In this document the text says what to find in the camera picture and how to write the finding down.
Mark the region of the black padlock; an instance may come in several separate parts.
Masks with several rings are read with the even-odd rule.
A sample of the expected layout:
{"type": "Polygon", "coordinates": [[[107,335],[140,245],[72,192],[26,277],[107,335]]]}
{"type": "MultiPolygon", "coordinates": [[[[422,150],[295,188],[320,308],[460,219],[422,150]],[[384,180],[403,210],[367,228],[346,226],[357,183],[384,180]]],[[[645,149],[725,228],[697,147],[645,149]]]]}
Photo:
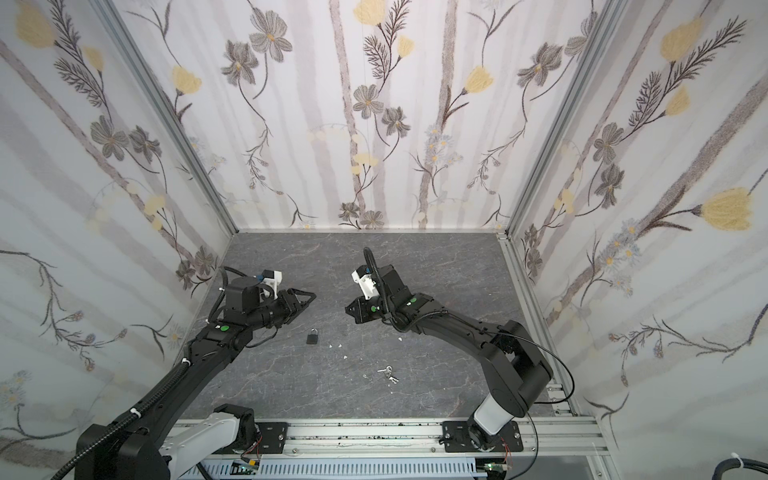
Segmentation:
{"type": "Polygon", "coordinates": [[[319,331],[315,328],[311,329],[306,338],[307,345],[317,345],[319,342],[319,331]]]}

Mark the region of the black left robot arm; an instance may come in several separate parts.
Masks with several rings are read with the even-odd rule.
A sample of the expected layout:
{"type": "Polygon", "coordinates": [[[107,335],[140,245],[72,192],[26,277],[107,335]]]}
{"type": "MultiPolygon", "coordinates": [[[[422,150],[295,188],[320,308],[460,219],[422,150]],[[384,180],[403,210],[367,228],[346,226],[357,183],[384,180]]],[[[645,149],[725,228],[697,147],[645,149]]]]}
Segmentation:
{"type": "Polygon", "coordinates": [[[169,479],[172,456],[162,454],[168,433],[203,388],[246,349],[253,333],[279,330],[317,298],[281,289],[281,273],[256,276],[224,266],[222,286],[207,324],[185,345],[181,360],[130,409],[78,438],[75,455],[53,475],[63,479],[169,479]]]}

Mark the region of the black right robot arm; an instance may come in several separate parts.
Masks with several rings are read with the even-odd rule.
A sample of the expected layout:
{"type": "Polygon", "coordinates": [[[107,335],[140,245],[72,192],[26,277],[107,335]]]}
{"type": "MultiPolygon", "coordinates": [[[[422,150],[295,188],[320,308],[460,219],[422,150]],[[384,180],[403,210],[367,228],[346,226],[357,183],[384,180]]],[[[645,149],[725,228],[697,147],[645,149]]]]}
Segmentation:
{"type": "Polygon", "coordinates": [[[489,390],[457,430],[445,426],[442,442],[456,451],[489,452],[513,445],[512,423],[527,416],[554,379],[549,359],[562,361],[510,320],[484,323],[445,307],[430,295],[413,293],[393,266],[363,265],[352,272],[362,295],[345,307],[357,324],[380,321],[401,334],[431,336],[458,348],[481,365],[489,390]]]}

